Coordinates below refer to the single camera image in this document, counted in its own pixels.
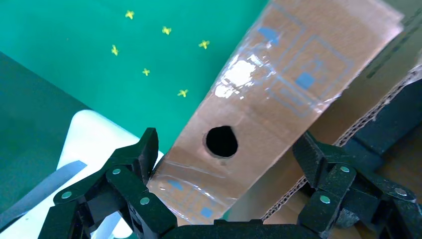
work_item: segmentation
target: green tabletop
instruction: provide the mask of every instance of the green tabletop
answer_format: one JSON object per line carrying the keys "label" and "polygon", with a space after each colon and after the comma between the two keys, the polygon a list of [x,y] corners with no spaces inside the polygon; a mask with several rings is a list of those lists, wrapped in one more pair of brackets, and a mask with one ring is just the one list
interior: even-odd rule
{"label": "green tabletop", "polygon": [[166,152],[266,2],[0,0],[0,51]]}

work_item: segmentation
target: white object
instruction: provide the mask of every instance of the white object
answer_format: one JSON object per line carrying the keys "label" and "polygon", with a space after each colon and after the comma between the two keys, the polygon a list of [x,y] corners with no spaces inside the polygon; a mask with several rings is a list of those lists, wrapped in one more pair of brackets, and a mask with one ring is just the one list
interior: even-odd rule
{"label": "white object", "polygon": [[[0,239],[38,238],[48,210],[54,206],[53,198],[56,193],[100,170],[115,149],[138,141],[139,138],[94,111],[83,110],[76,113],[70,123],[57,169],[76,160],[84,162],[86,168],[4,230]],[[155,165],[162,156],[163,153],[159,151]],[[131,233],[132,230],[123,219],[120,219],[113,230],[115,238],[126,238]]]}

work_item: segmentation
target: corrugated cardboard edge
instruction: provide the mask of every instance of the corrugated cardboard edge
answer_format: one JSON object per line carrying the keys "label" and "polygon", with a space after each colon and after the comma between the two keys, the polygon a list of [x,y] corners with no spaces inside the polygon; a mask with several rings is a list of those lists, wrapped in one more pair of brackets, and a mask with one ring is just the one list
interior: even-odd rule
{"label": "corrugated cardboard edge", "polygon": [[[422,65],[414,67],[409,71],[409,73],[393,87],[388,94],[386,94],[376,106],[374,106],[370,111],[368,111],[363,117],[358,119],[352,127],[350,127],[335,143],[336,146],[345,145],[355,133],[363,128],[367,122],[370,120],[375,120],[377,114],[384,108],[385,105],[388,105],[394,97],[396,97],[402,89],[408,84],[422,79]],[[297,183],[285,194],[283,197],[277,201],[277,203],[271,207],[261,218],[262,221],[267,220],[270,216],[276,213],[290,198],[306,184],[307,180],[304,176],[297,181]]]}

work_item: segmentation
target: metal rivet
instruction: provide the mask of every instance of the metal rivet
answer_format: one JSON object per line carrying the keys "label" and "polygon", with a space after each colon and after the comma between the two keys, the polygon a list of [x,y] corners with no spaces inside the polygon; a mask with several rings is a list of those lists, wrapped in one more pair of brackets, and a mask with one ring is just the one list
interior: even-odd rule
{"label": "metal rivet", "polygon": [[402,195],[402,196],[407,196],[408,194],[406,193],[405,190],[401,189],[401,188],[395,188],[394,191],[396,191],[397,194]]}
{"label": "metal rivet", "polygon": [[67,192],[65,192],[65,193],[62,194],[62,198],[63,199],[66,199],[66,198],[69,198],[71,195],[72,195],[72,192],[71,191],[67,191]]}
{"label": "metal rivet", "polygon": [[117,169],[115,169],[115,170],[113,170],[113,174],[119,174],[120,173],[120,169],[119,168],[117,168]]}
{"label": "metal rivet", "polygon": [[325,204],[329,204],[330,203],[330,199],[327,196],[320,196],[319,199],[321,200],[321,202],[325,203]]}
{"label": "metal rivet", "polygon": [[345,172],[345,173],[350,172],[350,169],[349,169],[349,168],[347,168],[347,167],[344,167],[344,166],[341,166],[341,167],[340,167],[340,169],[341,169],[343,172]]}
{"label": "metal rivet", "polygon": [[141,205],[147,205],[149,203],[149,198],[142,198]]}

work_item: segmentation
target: cardboard panel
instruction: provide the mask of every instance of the cardboard panel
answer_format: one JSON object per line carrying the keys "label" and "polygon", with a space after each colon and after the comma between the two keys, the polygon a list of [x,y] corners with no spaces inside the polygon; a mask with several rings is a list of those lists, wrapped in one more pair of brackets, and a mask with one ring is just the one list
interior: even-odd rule
{"label": "cardboard panel", "polygon": [[[401,31],[400,19],[368,0],[270,2],[166,155],[150,190],[189,223],[221,217]],[[231,157],[210,154],[204,145],[207,132],[223,125],[238,141]],[[291,164],[282,159],[282,166]],[[285,179],[284,192],[301,176],[295,172]],[[286,167],[279,172],[284,174]]]}
{"label": "cardboard panel", "polygon": [[[311,125],[310,132],[322,142],[343,145],[365,122],[374,119],[377,112],[400,92],[408,80],[422,76],[418,68],[409,72],[421,56],[422,2],[387,2],[405,14],[403,25],[406,28]],[[305,179],[298,176],[302,170],[290,151],[236,201],[228,215],[229,220],[267,219],[295,191],[287,194],[286,184],[299,182],[295,186],[300,188]]]}

